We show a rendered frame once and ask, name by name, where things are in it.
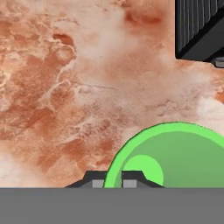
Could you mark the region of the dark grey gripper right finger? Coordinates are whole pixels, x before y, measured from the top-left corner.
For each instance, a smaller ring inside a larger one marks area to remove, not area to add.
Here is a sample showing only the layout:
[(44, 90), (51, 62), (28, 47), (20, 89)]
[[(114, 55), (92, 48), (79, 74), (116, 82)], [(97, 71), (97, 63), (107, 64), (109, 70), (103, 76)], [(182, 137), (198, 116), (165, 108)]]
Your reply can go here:
[(163, 188), (148, 180), (141, 171), (122, 171), (122, 188)]

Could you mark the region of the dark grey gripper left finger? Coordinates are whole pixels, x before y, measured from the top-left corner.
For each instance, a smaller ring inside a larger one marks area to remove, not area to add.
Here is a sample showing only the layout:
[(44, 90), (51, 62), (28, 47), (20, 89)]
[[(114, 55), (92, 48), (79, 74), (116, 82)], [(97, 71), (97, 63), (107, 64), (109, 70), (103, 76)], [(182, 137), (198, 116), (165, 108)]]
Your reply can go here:
[(103, 188), (106, 174), (105, 171), (86, 171), (83, 179), (68, 185), (67, 188)]

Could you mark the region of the green cup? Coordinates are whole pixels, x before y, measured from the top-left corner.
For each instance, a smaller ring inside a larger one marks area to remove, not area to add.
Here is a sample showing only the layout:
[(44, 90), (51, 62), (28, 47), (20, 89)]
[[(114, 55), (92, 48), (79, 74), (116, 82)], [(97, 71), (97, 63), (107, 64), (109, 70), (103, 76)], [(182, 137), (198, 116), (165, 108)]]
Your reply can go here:
[(141, 171), (164, 188), (224, 188), (224, 136), (194, 123), (161, 123), (133, 136), (104, 181), (122, 187), (122, 171)]

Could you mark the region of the black ribbed appliance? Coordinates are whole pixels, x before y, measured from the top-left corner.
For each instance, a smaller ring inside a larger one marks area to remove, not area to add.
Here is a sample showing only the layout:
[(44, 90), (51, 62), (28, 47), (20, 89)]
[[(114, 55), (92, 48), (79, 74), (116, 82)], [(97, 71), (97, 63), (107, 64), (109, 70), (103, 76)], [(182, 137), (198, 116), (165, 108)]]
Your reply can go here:
[(224, 0), (175, 0), (175, 57), (224, 69)]

